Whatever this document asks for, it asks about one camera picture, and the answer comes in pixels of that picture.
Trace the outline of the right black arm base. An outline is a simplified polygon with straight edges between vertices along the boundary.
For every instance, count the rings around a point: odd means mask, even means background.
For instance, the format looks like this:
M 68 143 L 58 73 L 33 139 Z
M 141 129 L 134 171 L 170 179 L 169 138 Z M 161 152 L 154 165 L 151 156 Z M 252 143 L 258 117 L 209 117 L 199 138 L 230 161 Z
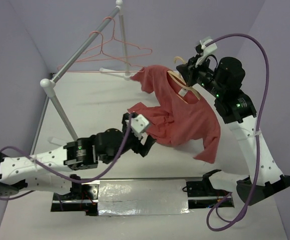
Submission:
M 201 180 L 196 181 L 187 181 L 186 186 L 182 188 L 182 191 L 187 193 L 188 197 L 207 197 L 211 199 L 212 197 L 217 197 L 217 199 L 222 196 L 226 196 L 229 194 L 228 191 L 215 189 L 213 188 L 210 177 L 212 177 L 214 174 L 219 172 L 219 169 L 212 170 L 208 173 L 205 173 L 202 176 Z

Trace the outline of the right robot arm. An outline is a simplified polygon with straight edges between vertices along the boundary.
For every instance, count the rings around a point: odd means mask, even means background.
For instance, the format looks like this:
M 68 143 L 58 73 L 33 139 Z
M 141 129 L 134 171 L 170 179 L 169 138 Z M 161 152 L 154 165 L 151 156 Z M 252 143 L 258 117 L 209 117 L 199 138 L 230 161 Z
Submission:
M 284 175 L 276 165 L 264 137 L 256 128 L 260 112 L 240 89 L 245 77 L 242 63 L 234 57 L 224 57 L 212 70 L 208 58 L 200 65 L 196 64 L 198 59 L 199 55 L 196 55 L 176 69 L 187 86 L 198 84 L 214 96 L 216 111 L 236 138 L 249 174 L 212 170 L 202 176 L 195 188 L 197 194 L 212 196 L 221 190 L 236 192 L 244 203 L 251 206 L 290 187 L 290 176 Z

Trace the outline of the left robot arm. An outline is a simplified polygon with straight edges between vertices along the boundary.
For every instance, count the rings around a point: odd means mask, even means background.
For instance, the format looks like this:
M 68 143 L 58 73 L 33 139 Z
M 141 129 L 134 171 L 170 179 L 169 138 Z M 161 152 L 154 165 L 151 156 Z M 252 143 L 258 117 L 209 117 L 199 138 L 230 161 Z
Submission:
M 156 142 L 148 136 L 141 143 L 149 126 L 143 115 L 125 113 L 121 130 L 110 128 L 44 153 L 10 157 L 0 150 L 0 200 L 18 199 L 22 191 L 52 192 L 77 199 L 83 184 L 106 175 L 125 152 L 147 156 Z

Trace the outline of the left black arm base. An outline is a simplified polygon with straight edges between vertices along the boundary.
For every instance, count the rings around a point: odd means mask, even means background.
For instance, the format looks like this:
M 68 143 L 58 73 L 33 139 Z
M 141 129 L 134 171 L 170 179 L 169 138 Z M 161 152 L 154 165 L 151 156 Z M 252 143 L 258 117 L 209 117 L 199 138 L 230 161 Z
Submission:
M 51 212 L 84 212 L 87 216 L 98 216 L 100 181 L 83 184 L 56 177 L 56 192 L 53 194 Z

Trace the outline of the red t shirt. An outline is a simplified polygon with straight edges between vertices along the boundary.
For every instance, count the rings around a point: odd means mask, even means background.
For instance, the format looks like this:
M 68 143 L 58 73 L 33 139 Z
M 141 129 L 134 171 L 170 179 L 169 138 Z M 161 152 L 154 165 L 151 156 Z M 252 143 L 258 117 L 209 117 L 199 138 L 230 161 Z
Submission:
M 148 135 L 158 144 L 173 148 L 201 139 L 203 151 L 197 153 L 194 159 L 211 164 L 215 162 L 221 128 L 204 97 L 162 65 L 144 67 L 130 79 L 141 85 L 141 91 L 155 94 L 159 103 L 148 107 L 139 102 L 128 109 L 128 112 L 143 115 L 149 120 Z

